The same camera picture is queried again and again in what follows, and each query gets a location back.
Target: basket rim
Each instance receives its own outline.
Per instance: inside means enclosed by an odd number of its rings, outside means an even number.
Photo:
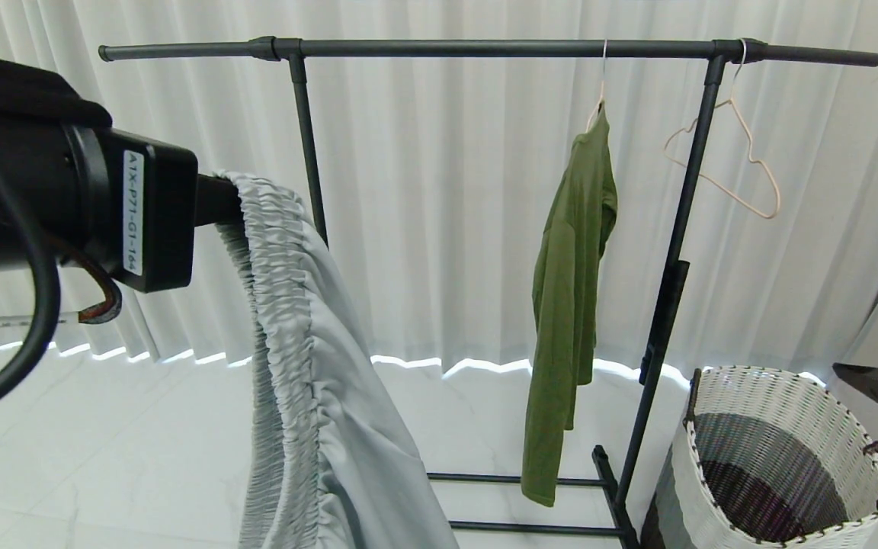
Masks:
[[[872,444],[872,438],[869,437],[869,433],[863,423],[857,419],[856,416],[849,410],[843,403],[842,400],[836,399],[829,390],[825,389],[822,385],[819,385],[814,380],[809,379],[805,376],[798,375],[797,373],[790,371],[782,371],[777,368],[764,368],[764,366],[744,366],[744,365],[726,365],[726,366],[707,366],[707,368],[701,368],[700,372],[708,372],[708,371],[757,371],[757,372],[768,372],[776,374],[780,377],[795,377],[800,380],[807,381],[811,383],[816,389],[821,390],[825,393],[825,397],[830,402],[834,403],[834,406],[842,409],[844,413],[846,413],[847,417],[850,420],[853,420],[854,424],[857,427],[857,430],[860,432],[863,440],[867,442],[867,444]],[[819,531],[809,532],[807,535],[799,536],[798,538],[788,540],[788,541],[765,541],[762,539],[753,538],[753,536],[747,534],[747,532],[742,529],[736,527],[730,520],[727,518],[727,515],[721,509],[721,506],[717,503],[716,499],[713,497],[713,493],[710,491],[710,484],[707,482],[707,477],[704,476],[703,473],[703,460],[700,459],[700,451],[697,450],[697,430],[694,427],[694,418],[690,417],[690,414],[687,413],[683,418],[683,429],[686,431],[687,435],[687,450],[689,451],[690,459],[697,466],[697,479],[700,481],[700,494],[703,496],[707,502],[710,504],[711,512],[714,517],[717,517],[717,520],[721,521],[721,524],[727,525],[732,532],[735,532],[737,535],[741,536],[741,538],[745,541],[756,544],[762,548],[773,548],[773,549],[784,549],[785,547],[806,543],[815,539],[820,538],[828,538],[828,536],[833,536],[833,538],[838,538],[840,535],[846,535],[850,531],[854,531],[854,529],[858,528],[870,528],[871,525],[878,524],[878,508],[870,513],[869,515],[865,515],[863,518],[859,518],[856,521],[844,521],[839,522],[837,525],[832,525],[828,528],[819,529]],[[873,472],[878,476],[878,451],[867,453],[869,458],[872,461]]]

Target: green long-sleeve shirt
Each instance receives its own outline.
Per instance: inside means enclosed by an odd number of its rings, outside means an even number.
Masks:
[[[591,381],[598,262],[616,223],[617,195],[605,109],[572,145],[534,267],[537,350],[527,396],[521,490],[554,505],[564,431],[574,428],[575,390]]]

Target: shirt sleeve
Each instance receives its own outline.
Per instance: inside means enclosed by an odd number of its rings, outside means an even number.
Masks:
[[[521,491],[554,505],[565,424],[575,386],[575,230],[567,223],[546,234],[543,287],[537,306],[537,348],[527,395]]]

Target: clothes rack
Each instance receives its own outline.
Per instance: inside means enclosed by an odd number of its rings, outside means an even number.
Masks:
[[[598,479],[560,479],[559,486],[600,487],[609,503],[614,528],[568,527],[568,525],[509,524],[509,522],[450,521],[453,528],[474,531],[514,531],[526,534],[596,535],[619,538],[623,549],[639,546],[635,528],[625,510],[632,476],[639,457],[639,449],[652,409],[652,400],[659,383],[659,371],[690,264],[680,260],[680,251],[686,234],[687,220],[697,190],[697,175],[707,148],[710,123],[713,119],[717,92],[727,63],[756,63],[760,60],[791,60],[791,62],[827,63],[843,66],[878,66],[878,53],[773,46],[754,39],[666,41],[666,40],[303,40],[264,36],[246,42],[156,44],[140,46],[100,46],[101,59],[154,59],[199,58],[199,56],[253,56],[279,62],[286,60],[296,97],[296,114],[300,121],[303,140],[303,159],[306,164],[307,184],[313,209],[314,225],[327,241],[324,202],[317,168],[313,122],[307,96],[306,58],[334,56],[335,58],[377,58],[404,56],[405,58],[663,58],[707,59],[707,76],[703,81],[693,145],[683,177],[676,218],[669,239],[662,281],[656,297],[655,312],[649,327],[639,374],[643,385],[642,396],[635,417],[630,444],[625,453],[620,479],[616,479],[610,458],[602,445],[592,451],[592,461]],[[436,482],[466,483],[520,483],[520,477],[502,475],[473,475],[457,473],[429,473]]]

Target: white wicker basket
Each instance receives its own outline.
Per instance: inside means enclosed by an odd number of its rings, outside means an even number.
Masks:
[[[770,368],[694,375],[643,547],[861,548],[877,526],[878,442],[827,390]]]

